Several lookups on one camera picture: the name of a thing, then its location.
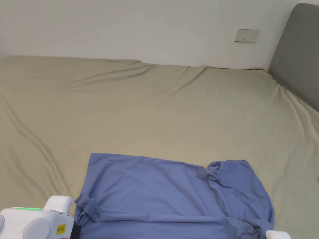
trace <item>wall outlet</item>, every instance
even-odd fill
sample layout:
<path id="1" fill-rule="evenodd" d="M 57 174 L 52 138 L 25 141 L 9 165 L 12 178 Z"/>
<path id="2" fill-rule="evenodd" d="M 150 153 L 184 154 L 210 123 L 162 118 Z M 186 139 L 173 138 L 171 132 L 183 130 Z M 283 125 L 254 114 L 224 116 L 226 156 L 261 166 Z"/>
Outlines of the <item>wall outlet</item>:
<path id="1" fill-rule="evenodd" d="M 256 29 L 238 29 L 235 42 L 256 42 L 259 32 Z"/>

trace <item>mattress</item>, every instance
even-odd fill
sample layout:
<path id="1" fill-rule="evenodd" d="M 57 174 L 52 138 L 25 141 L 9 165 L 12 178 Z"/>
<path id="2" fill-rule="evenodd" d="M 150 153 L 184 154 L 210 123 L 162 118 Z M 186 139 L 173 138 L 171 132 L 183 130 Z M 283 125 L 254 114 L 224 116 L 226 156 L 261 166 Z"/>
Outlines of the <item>mattress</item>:
<path id="1" fill-rule="evenodd" d="M 0 62 L 0 208 L 80 194 L 92 152 L 246 160 L 275 229 L 317 238 L 319 113 L 261 70 L 12 56 Z"/>

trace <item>yellow label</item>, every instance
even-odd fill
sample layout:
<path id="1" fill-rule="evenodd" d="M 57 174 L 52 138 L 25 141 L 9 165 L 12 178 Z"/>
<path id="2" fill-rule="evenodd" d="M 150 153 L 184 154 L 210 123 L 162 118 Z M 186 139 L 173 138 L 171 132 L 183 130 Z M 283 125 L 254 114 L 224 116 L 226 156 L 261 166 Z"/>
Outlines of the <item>yellow label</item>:
<path id="1" fill-rule="evenodd" d="M 62 225 L 58 225 L 58 229 L 56 231 L 56 234 L 63 234 L 65 232 L 65 227 L 66 227 L 66 224 L 62 224 Z"/>

